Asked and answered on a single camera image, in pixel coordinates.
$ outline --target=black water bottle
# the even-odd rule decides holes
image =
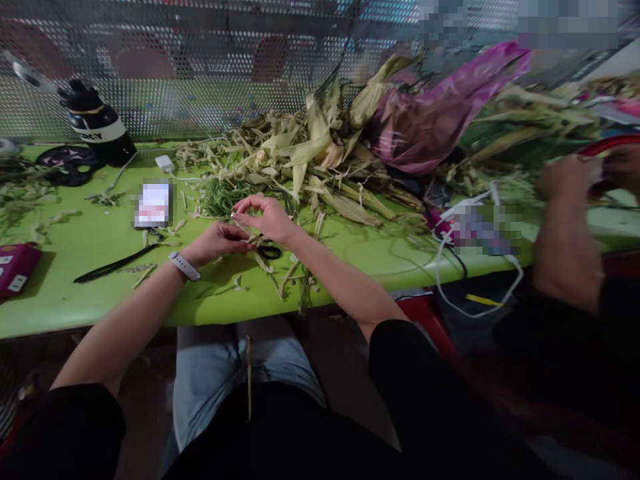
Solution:
[[[102,101],[95,88],[86,88],[77,79],[69,82],[71,91],[58,89],[60,105],[69,109],[71,128],[93,150],[96,157],[112,167],[122,167],[136,152],[118,113]]]

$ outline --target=yellow tag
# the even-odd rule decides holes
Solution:
[[[484,305],[492,305],[494,307],[504,306],[504,303],[494,302],[493,300],[489,300],[489,299],[478,297],[477,295],[471,295],[471,294],[467,294],[467,300],[473,300],[478,303],[483,303]]]

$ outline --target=white watch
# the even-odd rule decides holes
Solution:
[[[186,261],[180,253],[172,251],[169,254],[169,260],[171,260],[176,267],[182,270],[189,280],[196,281],[200,278],[200,272],[193,268],[193,265]]]

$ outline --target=pink box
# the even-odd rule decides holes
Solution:
[[[42,257],[42,251],[28,243],[0,247],[0,299],[20,295]]]

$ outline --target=hand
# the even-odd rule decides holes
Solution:
[[[255,245],[248,244],[246,240],[249,240],[249,236],[242,228],[215,222],[190,245],[183,248],[180,254],[198,269],[223,255],[255,250]]]
[[[249,209],[260,210],[262,217],[253,217],[245,212]],[[264,234],[266,238],[280,245],[287,246],[296,233],[303,231],[291,221],[287,212],[274,198],[250,195],[240,200],[234,207],[237,213],[232,213],[231,218],[238,223],[254,227]]]
[[[586,199],[589,189],[601,177],[601,158],[572,154],[548,165],[538,180],[537,189],[546,200],[556,197]]]
[[[608,183],[628,190],[640,202],[640,144],[612,148],[603,164],[603,173]]]

